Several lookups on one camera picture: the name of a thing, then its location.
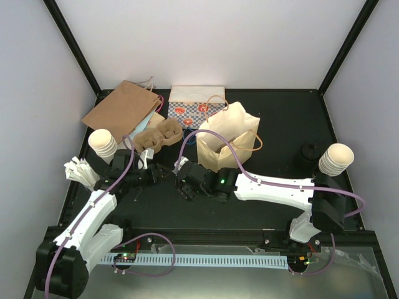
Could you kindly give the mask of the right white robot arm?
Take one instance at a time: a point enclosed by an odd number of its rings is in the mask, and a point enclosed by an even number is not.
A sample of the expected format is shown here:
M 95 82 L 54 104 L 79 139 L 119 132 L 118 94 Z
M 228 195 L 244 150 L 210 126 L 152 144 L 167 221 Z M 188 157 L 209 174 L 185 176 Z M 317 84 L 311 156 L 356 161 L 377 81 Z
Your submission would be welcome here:
M 234 168 L 217 172 L 182 159 L 175 164 L 178 190 L 190 201 L 206 196 L 225 203 L 231 196 L 241 201 L 263 201 L 294 207 L 301 214 L 288 224 L 283 236 L 287 249 L 297 251 L 320 232 L 339 234 L 344 229 L 345 196 L 328 192 L 329 179 L 282 179 L 242 173 Z

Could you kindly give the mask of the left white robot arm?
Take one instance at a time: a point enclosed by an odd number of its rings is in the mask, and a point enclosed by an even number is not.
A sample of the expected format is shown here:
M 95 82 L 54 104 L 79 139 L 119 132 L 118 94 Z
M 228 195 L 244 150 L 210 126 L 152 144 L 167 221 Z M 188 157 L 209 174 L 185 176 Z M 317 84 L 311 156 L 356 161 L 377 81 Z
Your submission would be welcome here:
M 113 220 L 110 214 L 133 187 L 160 183 L 167 169 L 160 164 L 146 165 L 140 158 L 133 165 L 134 154 L 121 149 L 110 169 L 95 183 L 88 201 L 65 230 L 50 227 L 36 251 L 35 287 L 66 298 L 81 296 L 89 275 L 113 249 L 140 245 L 148 234 L 134 236 L 129 220 Z

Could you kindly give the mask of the cream paper bag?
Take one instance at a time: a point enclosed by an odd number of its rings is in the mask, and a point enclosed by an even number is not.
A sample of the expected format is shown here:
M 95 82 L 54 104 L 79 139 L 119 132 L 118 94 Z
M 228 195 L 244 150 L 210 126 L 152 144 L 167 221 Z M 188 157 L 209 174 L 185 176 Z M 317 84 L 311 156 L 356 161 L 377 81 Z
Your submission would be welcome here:
M 198 163 L 214 172 L 237 168 L 263 146 L 257 135 L 259 123 L 260 118 L 246 112 L 240 102 L 206 116 L 199 129 L 207 132 L 196 134 Z

